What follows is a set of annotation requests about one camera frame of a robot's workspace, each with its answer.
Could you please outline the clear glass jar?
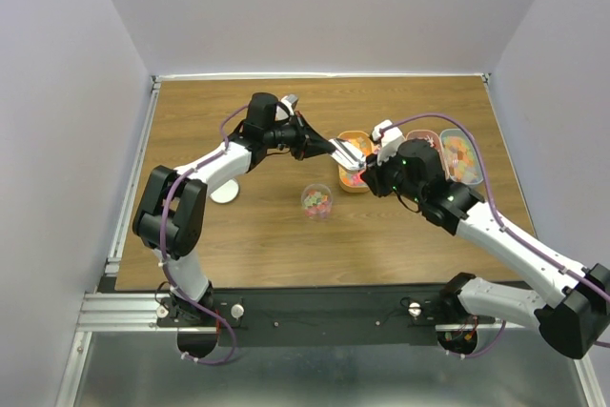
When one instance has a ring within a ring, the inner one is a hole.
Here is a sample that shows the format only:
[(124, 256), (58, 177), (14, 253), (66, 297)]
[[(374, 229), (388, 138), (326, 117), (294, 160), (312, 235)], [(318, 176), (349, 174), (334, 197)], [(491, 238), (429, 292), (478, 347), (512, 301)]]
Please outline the clear glass jar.
[(326, 185), (309, 185), (301, 194), (301, 207), (303, 213), (311, 219), (325, 219), (329, 217), (332, 206), (332, 193)]

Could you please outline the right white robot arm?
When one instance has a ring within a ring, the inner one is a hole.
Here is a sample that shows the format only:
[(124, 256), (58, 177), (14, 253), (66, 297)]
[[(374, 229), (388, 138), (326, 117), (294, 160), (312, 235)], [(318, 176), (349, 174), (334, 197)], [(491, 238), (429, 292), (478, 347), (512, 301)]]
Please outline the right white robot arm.
[(586, 267), (550, 250), (475, 189), (447, 178), (437, 150), (426, 141), (402, 140), (368, 155), (361, 177), (375, 196), (414, 202), (428, 222), (484, 249), (528, 286), (520, 290), (457, 275), (438, 300), (445, 320), (484, 315), (518, 324), (572, 359), (583, 358), (608, 328), (608, 268)]

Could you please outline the silver metal scoop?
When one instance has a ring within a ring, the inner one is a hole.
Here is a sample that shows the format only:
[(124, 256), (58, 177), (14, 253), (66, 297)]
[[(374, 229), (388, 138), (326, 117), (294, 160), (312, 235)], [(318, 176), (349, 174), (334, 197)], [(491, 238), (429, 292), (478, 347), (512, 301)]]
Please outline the silver metal scoop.
[(347, 140), (332, 138), (335, 150), (330, 154), (337, 165), (347, 173), (360, 173), (366, 168), (366, 155)]

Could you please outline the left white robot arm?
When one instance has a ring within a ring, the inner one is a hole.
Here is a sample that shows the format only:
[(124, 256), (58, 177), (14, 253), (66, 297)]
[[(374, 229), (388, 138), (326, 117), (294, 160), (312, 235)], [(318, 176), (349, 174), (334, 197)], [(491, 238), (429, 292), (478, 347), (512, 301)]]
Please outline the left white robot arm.
[(178, 169), (155, 167), (132, 221), (132, 231), (155, 251), (160, 269), (180, 300), (179, 315), (192, 326), (204, 324), (212, 310), (210, 280), (200, 266), (196, 245), (202, 233), (207, 198), (229, 180), (251, 172), (269, 150), (287, 150), (296, 160), (331, 155), (336, 146), (317, 133), (289, 102), (256, 92), (229, 117), (244, 113), (211, 153)]

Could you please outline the orange tray star candies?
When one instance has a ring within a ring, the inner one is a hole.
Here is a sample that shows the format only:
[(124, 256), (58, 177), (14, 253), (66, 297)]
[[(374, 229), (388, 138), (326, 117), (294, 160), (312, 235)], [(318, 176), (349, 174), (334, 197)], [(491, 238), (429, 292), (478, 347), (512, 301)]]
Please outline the orange tray star candies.
[(338, 168), (339, 185), (346, 193), (367, 193), (368, 185), (361, 178), (366, 157), (374, 152), (374, 144), (369, 135), (363, 131), (345, 131), (338, 139), (346, 147), (344, 152), (349, 157), (351, 169)]

